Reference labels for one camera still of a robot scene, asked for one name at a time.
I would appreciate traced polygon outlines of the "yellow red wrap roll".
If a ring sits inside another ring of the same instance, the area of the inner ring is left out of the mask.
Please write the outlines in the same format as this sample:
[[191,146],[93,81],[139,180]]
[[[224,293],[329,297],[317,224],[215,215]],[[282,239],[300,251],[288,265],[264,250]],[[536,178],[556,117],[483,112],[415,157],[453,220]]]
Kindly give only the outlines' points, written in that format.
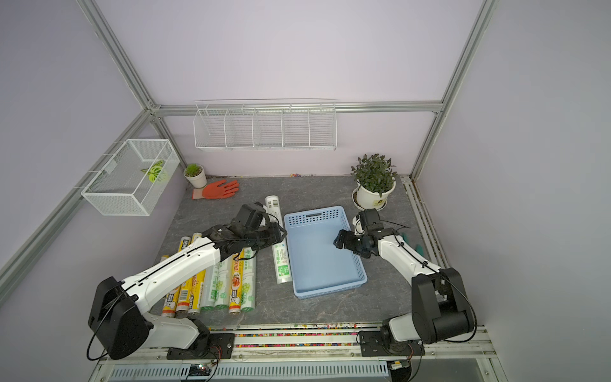
[[230,295],[228,312],[231,315],[238,315],[241,312],[242,286],[243,286],[243,266],[242,260],[244,251],[232,259],[232,270],[230,279]]

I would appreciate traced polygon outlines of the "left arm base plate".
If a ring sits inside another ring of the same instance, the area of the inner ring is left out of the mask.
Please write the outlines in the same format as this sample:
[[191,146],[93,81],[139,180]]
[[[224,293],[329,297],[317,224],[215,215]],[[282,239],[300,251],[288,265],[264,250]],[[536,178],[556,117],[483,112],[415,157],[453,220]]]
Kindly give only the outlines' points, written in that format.
[[169,348],[167,360],[230,359],[234,350],[235,334],[219,332],[200,335],[186,350]]

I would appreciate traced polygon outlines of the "green grape wrap roll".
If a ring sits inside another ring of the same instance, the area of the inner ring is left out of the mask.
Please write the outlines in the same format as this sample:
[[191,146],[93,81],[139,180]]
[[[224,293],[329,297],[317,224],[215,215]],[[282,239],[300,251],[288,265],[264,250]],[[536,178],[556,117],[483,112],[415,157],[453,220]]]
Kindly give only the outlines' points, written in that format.
[[205,270],[205,278],[200,288],[200,310],[213,310],[218,293],[219,265],[214,265]]
[[216,266],[217,282],[216,282],[216,301],[214,307],[217,310],[228,308],[230,301],[230,282],[232,277],[232,262],[231,258],[227,258],[222,263]]

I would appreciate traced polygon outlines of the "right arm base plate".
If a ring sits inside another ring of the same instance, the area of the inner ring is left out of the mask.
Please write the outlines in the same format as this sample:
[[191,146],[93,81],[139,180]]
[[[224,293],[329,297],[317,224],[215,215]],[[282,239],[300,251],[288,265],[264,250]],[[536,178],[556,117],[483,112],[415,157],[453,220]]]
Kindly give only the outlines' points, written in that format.
[[356,343],[363,357],[420,357],[425,354],[419,340],[397,342],[386,329],[360,330],[356,334]]

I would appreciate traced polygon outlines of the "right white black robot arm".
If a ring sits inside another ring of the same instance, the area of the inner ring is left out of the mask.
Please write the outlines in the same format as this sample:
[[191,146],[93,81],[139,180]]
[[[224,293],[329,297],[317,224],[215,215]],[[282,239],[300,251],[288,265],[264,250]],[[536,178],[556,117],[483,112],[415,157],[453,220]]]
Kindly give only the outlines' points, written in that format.
[[383,324],[389,342],[460,343],[474,338],[477,314],[456,269],[428,261],[398,230],[386,228],[375,209],[359,212],[353,224],[353,231],[338,232],[334,246],[362,258],[379,256],[411,286],[411,312]]

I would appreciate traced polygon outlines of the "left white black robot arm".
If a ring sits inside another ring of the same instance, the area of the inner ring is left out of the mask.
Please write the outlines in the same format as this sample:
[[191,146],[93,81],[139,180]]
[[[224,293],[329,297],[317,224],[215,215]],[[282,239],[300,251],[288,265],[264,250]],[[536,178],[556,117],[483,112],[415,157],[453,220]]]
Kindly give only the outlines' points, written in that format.
[[164,318],[154,305],[188,278],[245,248],[259,251],[287,237],[278,218],[259,203],[244,204],[228,224],[217,224],[167,260],[122,280],[109,277],[95,291],[88,325],[101,357],[126,358],[141,349],[168,350],[168,358],[202,359],[210,353],[208,327],[190,318]]

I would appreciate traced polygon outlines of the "light blue plastic basket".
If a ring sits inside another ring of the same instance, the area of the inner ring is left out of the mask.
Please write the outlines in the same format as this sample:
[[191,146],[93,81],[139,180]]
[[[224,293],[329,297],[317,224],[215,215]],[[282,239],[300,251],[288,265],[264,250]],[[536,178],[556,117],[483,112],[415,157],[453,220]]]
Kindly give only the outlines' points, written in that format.
[[298,299],[348,291],[367,283],[361,257],[334,245],[340,230],[350,229],[343,207],[288,213],[284,228]]

